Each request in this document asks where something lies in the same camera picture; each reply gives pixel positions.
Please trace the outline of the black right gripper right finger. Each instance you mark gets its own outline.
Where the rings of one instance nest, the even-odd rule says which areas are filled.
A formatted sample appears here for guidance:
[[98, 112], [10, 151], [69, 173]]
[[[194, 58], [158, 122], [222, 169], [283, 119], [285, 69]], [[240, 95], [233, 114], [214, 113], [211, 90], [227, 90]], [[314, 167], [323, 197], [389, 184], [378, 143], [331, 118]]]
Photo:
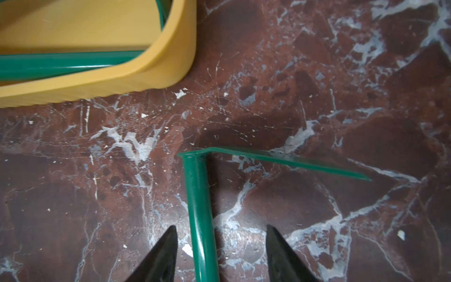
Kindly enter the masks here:
[[270, 282], [318, 282], [280, 232], [267, 225], [265, 240]]

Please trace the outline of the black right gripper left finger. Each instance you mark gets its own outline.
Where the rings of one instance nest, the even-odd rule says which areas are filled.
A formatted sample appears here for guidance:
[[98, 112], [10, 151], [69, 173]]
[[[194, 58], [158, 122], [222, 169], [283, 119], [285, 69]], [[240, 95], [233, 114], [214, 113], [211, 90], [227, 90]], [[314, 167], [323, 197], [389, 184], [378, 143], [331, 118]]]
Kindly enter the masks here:
[[125, 282], [173, 282], [177, 248], [177, 229], [172, 225]]

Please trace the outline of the green hoe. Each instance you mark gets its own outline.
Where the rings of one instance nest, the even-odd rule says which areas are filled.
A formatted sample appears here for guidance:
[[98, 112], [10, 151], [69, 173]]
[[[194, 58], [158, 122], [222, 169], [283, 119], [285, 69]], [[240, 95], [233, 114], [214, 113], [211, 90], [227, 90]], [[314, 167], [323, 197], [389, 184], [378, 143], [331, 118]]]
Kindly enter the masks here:
[[171, 1], [2, 1], [1, 81], [112, 67], [162, 33]]
[[353, 179], [371, 180], [362, 173], [333, 167], [298, 156], [262, 150], [210, 147], [180, 153], [179, 156], [183, 159], [194, 267], [198, 282], [218, 282], [220, 280], [206, 161], [207, 156], [211, 153], [244, 156], [264, 162], [341, 175]]

